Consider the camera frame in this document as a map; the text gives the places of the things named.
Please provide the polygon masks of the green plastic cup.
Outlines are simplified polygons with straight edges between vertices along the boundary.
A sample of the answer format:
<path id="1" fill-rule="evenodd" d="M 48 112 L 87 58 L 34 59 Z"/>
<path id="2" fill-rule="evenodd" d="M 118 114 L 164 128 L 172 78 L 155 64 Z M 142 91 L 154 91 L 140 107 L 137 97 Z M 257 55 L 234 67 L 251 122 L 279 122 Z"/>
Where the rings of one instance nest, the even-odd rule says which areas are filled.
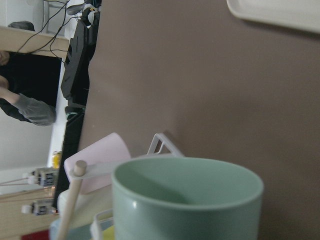
<path id="1" fill-rule="evenodd" d="M 233 163 L 145 158 L 112 173 L 117 240 L 255 240 L 264 184 Z"/>

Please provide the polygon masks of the cream rabbit tray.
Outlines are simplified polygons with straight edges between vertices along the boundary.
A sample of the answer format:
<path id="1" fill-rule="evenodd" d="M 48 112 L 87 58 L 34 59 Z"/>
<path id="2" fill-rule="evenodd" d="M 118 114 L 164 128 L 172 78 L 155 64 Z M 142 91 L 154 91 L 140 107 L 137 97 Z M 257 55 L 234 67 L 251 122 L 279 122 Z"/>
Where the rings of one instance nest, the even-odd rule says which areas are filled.
<path id="1" fill-rule="evenodd" d="M 227 0 L 226 3 L 229 11 L 243 20 L 320 32 L 318 0 Z"/>

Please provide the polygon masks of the pink plastic cup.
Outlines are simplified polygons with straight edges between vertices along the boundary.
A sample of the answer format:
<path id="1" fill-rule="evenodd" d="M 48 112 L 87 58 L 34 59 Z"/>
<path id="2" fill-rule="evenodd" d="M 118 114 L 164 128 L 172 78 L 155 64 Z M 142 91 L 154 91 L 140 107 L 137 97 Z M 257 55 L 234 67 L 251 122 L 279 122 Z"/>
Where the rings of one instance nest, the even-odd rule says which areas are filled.
<path id="1" fill-rule="evenodd" d="M 130 159 L 131 154 L 124 140 L 120 135 L 113 132 L 67 158 L 64 161 L 64 170 L 68 180 L 71 182 L 72 178 L 70 171 L 79 160 L 83 160 L 87 163 L 87 166 L 91 166 L 107 162 L 127 161 Z M 82 181 L 80 193 L 88 194 L 110 185 L 111 182 L 110 174 L 84 179 Z"/>

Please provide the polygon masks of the yellow plastic cup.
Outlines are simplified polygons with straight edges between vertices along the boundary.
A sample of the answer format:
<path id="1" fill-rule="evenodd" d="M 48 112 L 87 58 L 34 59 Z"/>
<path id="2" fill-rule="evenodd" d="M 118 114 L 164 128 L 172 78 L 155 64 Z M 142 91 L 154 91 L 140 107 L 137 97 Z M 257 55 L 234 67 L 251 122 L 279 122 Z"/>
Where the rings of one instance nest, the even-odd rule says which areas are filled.
<path id="1" fill-rule="evenodd" d="M 115 226 L 112 225 L 102 232 L 103 240 L 115 240 Z"/>

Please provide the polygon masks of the blue plastic cup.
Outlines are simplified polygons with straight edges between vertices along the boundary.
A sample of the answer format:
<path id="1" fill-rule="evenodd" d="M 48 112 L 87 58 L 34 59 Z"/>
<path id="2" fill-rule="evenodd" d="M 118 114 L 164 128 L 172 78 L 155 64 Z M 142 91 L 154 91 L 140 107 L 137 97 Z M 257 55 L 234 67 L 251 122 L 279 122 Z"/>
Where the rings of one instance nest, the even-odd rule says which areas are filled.
<path id="1" fill-rule="evenodd" d="M 50 224 L 49 227 L 49 239 L 55 240 L 59 231 L 61 220 L 57 219 Z M 66 239 L 67 240 L 90 240 L 92 238 L 90 233 L 90 225 L 84 225 L 70 229 Z"/>

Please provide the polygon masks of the black plastic stand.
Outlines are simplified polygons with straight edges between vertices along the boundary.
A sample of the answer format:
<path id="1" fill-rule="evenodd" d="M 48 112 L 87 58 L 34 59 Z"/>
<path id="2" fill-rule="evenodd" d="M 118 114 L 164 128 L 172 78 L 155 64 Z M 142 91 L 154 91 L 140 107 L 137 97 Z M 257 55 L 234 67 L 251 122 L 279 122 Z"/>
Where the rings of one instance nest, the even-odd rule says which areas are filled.
<path id="1" fill-rule="evenodd" d="M 96 50 L 100 13 L 93 16 L 91 26 L 87 26 L 87 21 L 83 18 L 78 21 L 64 63 L 65 71 L 60 88 L 68 105 L 72 107 L 84 108 L 88 99 L 89 64 Z"/>

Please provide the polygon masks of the person in dark clothes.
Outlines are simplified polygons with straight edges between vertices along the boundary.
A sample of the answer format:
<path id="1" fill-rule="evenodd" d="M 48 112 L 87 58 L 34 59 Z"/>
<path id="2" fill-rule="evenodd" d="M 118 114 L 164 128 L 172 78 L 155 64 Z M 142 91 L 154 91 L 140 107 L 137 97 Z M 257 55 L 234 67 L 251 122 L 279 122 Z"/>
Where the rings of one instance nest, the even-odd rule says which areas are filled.
<path id="1" fill-rule="evenodd" d="M 56 121 L 61 60 L 0 52 L 0 108 L 20 122 L 50 126 Z"/>

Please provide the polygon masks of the black computer mouse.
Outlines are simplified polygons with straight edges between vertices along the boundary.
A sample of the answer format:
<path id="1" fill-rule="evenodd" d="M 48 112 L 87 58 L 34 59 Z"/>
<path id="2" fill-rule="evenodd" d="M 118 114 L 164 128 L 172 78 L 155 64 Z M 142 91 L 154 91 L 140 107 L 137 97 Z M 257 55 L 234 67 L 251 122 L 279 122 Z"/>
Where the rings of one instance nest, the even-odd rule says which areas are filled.
<path id="1" fill-rule="evenodd" d="M 84 9 L 85 5 L 86 5 L 85 3 L 70 5 L 66 9 L 66 13 L 70 16 L 76 15 L 77 13 L 81 12 Z"/>

